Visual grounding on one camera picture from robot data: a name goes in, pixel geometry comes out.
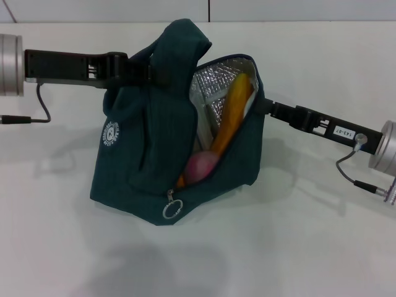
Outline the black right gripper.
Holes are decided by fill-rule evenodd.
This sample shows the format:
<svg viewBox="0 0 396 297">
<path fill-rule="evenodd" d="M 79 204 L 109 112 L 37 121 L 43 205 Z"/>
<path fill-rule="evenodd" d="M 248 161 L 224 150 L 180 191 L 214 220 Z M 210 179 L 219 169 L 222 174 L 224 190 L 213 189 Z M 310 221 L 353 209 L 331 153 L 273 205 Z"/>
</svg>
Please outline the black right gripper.
<svg viewBox="0 0 396 297">
<path fill-rule="evenodd" d="M 363 152 L 374 155 L 377 151 L 383 133 L 350 123 L 327 114 L 304 108 L 293 107 L 274 102 L 269 99 L 260 99 L 255 103 L 255 112 L 260 115 L 271 117 L 290 123 L 290 126 L 310 134 L 337 142 L 353 148 L 356 136 L 362 134 L 367 138 L 361 146 Z"/>
</svg>

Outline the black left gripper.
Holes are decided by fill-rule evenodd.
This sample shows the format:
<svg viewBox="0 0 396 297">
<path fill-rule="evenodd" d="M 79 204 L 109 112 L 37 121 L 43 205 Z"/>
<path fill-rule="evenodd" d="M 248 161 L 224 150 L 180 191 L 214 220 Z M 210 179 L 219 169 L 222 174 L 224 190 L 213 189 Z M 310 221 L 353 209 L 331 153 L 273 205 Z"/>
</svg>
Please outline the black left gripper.
<svg viewBox="0 0 396 297">
<path fill-rule="evenodd" d="M 25 50 L 25 78 L 38 84 L 81 85 L 100 89 L 119 85 L 168 85 L 169 74 L 149 62 L 127 61 L 125 53 L 79 54 Z"/>
</svg>

